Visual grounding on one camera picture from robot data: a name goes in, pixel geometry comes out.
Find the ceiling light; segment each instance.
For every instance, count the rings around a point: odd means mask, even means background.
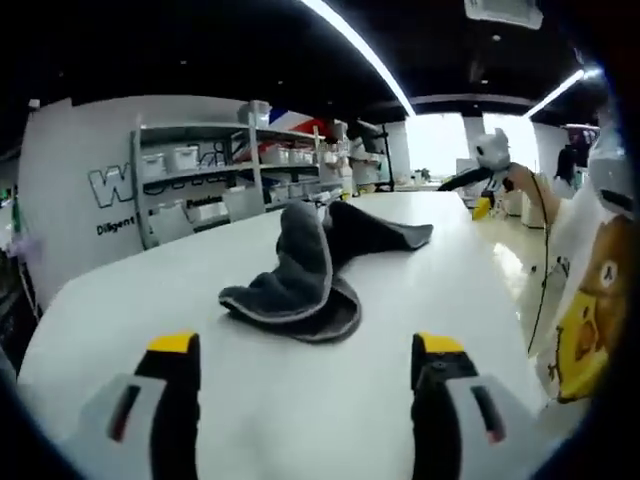
[[[525,113],[523,115],[523,117],[524,118],[533,117],[536,113],[538,113],[540,110],[542,110],[544,107],[549,105],[551,102],[553,102],[560,95],[562,95],[564,92],[566,92],[574,83],[579,82],[580,80],[582,80],[583,77],[584,77],[584,70],[582,70],[582,69],[578,70],[573,75],[571,75],[569,78],[567,78],[564,82],[562,82],[560,84],[560,86],[558,88],[556,88],[553,92],[551,92],[549,95],[544,97],[544,99],[539,104],[537,104],[535,107],[533,107],[527,113]]]
[[[322,0],[300,0],[307,7],[312,9],[322,18],[324,18],[327,22],[329,22],[336,30],[338,30],[344,37],[351,42],[351,44],[358,49],[358,51],[362,54],[362,56],[367,59],[367,61],[376,69],[378,74],[382,77],[382,79],[387,83],[391,91],[398,98],[400,104],[404,107],[407,112],[407,115],[410,117],[415,117],[416,112],[413,110],[411,103],[409,103],[409,99],[404,94],[400,85],[393,78],[389,69],[382,63],[382,60],[375,54],[375,52],[371,49],[371,47],[364,41],[364,39],[356,32],[351,26],[336,12],[334,12],[331,7],[329,7]]]
[[[563,128],[582,128],[584,130],[600,131],[600,127],[596,127],[595,125],[587,125],[584,123],[567,123],[566,125],[563,125]]]
[[[590,68],[589,70],[586,70],[584,72],[584,78],[583,80],[589,80],[590,78],[594,78],[599,76],[602,73],[602,69],[601,68]]]

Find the person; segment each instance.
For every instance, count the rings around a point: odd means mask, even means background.
[[[551,402],[563,408],[582,404],[581,411],[616,343],[632,283],[630,175],[611,109],[601,109],[599,120],[601,135],[589,151],[589,175],[573,198],[536,183],[522,165],[513,164],[508,173],[514,187],[543,209],[549,249],[571,262],[555,317],[533,334],[542,341],[536,338],[538,348],[531,353]]]
[[[575,166],[578,152],[573,144],[565,145],[558,155],[558,166],[553,177],[552,192],[560,198],[573,198],[575,188]]]

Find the yellow object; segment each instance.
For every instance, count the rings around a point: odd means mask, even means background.
[[[596,298],[576,292],[558,328],[559,400],[575,400],[589,395],[607,363],[606,349],[595,319]]]
[[[489,210],[491,210],[491,201],[486,197],[479,198],[476,202],[476,207],[473,209],[471,218],[473,220],[480,220],[489,213]]]
[[[439,335],[431,335],[429,333],[418,333],[424,349],[427,353],[456,353],[464,352],[464,348],[451,337],[441,337]]]
[[[195,332],[185,331],[176,333],[175,335],[158,337],[149,344],[147,350],[153,350],[155,352],[187,353],[187,350],[189,349],[189,341],[195,334]]]

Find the gray towel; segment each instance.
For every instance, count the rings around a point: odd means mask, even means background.
[[[343,265],[358,255],[417,250],[433,231],[432,225],[387,222],[339,201],[327,207],[324,222],[312,205],[292,203],[280,226],[275,270],[248,287],[223,289],[218,299],[232,318],[309,343],[345,339],[360,324],[358,295],[337,274]]]

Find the window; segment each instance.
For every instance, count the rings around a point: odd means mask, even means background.
[[[485,113],[482,119],[485,132],[493,133],[496,128],[501,128],[507,135],[512,162],[520,163],[534,172],[540,171],[538,142],[531,120],[498,113]]]
[[[462,115],[437,113],[406,121],[411,170],[429,169],[433,178],[456,173],[456,159],[469,158]]]

